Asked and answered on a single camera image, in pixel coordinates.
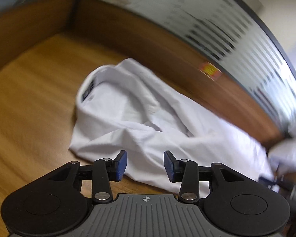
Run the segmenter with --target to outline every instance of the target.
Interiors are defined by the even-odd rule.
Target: warning sticker
[[[216,81],[222,75],[222,72],[208,61],[201,64],[199,70],[214,81]]]

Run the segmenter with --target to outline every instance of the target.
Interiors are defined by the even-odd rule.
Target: black robotic part
[[[76,161],[67,163],[10,194],[1,207],[8,231],[48,237],[79,225],[88,212],[76,178],[79,167]]]
[[[240,236],[269,235],[285,226],[289,205],[282,196],[223,164],[211,169],[203,211],[214,225]]]

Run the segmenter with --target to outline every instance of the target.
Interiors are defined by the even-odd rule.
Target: silver screw
[[[107,200],[110,197],[110,194],[107,192],[97,192],[94,197],[98,200]]]
[[[185,192],[181,195],[181,198],[185,200],[195,200],[197,198],[197,195],[192,192]]]

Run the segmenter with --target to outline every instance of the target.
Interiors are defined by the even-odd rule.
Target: brown wooden wall
[[[0,13],[0,68],[62,30],[73,0],[39,0]]]
[[[133,13],[98,0],[82,0],[74,31],[150,68],[177,90],[233,123],[266,147],[283,138],[273,121],[229,76],[216,82],[198,70],[206,59],[176,36]]]

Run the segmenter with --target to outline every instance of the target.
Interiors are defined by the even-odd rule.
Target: wooden surface
[[[136,59],[267,148],[283,138],[242,87],[226,74],[212,81],[198,70],[205,58],[156,24],[98,0],[82,0],[74,31]]]
[[[73,0],[39,0],[0,13],[0,68],[64,28]]]
[[[16,189],[79,160],[68,151],[77,90],[92,70],[125,58],[102,45],[58,34],[0,71],[0,206]],[[127,177],[111,186],[114,195],[164,192]],[[90,182],[83,183],[82,193],[90,197]],[[0,237],[7,235],[0,216]]]

